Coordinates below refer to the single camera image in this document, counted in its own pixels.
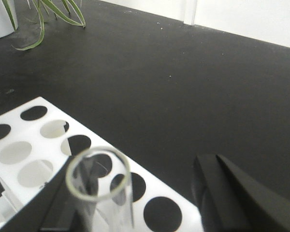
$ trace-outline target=potted plant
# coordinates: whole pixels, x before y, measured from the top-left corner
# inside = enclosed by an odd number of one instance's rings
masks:
[[[28,49],[38,46],[42,42],[44,38],[43,12],[44,14],[47,14],[47,15],[49,15],[50,12],[53,12],[56,18],[59,17],[63,19],[65,22],[75,25],[75,26],[81,26],[81,27],[86,26],[84,17],[80,9],[74,2],[74,0],[60,0],[59,2],[63,4],[63,7],[65,8],[65,10],[67,11],[69,15],[71,14],[71,10],[70,10],[71,8],[76,13],[80,22],[74,21],[73,19],[66,16],[63,13],[63,11],[58,8],[57,4],[55,4],[52,0],[31,0],[31,1],[34,5],[34,8],[37,11],[37,15],[39,18],[40,29],[41,29],[40,36],[35,43],[24,48],[16,48],[17,50],[22,50],[22,51],[28,50]],[[5,35],[8,35],[16,31],[17,27],[18,27],[18,24],[17,24],[16,13],[15,13],[14,0],[0,0],[0,37],[3,37]]]

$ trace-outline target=black countertop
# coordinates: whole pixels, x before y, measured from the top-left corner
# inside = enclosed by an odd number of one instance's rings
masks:
[[[87,27],[26,1],[0,39],[0,115],[42,96],[185,198],[197,154],[220,153],[290,200],[290,49],[100,1]]]

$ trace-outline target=spider plant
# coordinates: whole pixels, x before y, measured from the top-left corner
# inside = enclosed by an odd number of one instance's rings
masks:
[[[78,19],[80,22],[74,21],[72,19],[70,19],[68,16],[66,16],[62,10],[60,10],[53,2],[52,0],[31,0],[35,9],[37,10],[38,16],[39,16],[39,21],[40,21],[40,36],[38,38],[38,40],[29,45],[26,46],[24,48],[16,48],[17,50],[21,50],[21,51],[25,51],[28,49],[32,49],[35,48],[36,46],[38,46],[44,38],[44,17],[42,14],[42,8],[43,10],[49,15],[49,10],[52,11],[55,14],[55,17],[59,17],[61,19],[63,19],[65,22],[75,25],[75,26],[81,26],[81,27],[85,27],[86,23],[84,20],[84,17],[80,11],[80,9],[78,8],[78,6],[76,5],[76,3],[74,2],[74,0],[60,0],[65,8],[65,10],[67,11],[67,13],[70,15],[71,11],[70,8],[73,9],[73,11],[76,13]],[[9,5],[8,0],[2,0],[2,3],[6,9],[6,12],[9,15],[10,21],[12,23],[12,26],[14,28],[14,31],[16,31],[16,27],[15,27],[15,19],[13,18],[12,12],[11,12],[11,7]]]

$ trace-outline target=white plant pot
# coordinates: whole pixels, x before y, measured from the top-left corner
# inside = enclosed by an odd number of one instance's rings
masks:
[[[14,0],[8,0],[8,2],[11,7],[13,17],[15,19],[15,26],[17,28],[18,23],[17,23],[17,18],[16,18]],[[12,23],[9,19],[8,13],[5,10],[2,0],[0,0],[0,38],[8,34],[11,34],[12,32],[14,32]]]

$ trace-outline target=white panel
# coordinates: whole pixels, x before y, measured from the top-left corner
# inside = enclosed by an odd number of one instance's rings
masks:
[[[198,0],[194,24],[290,47],[290,0]]]

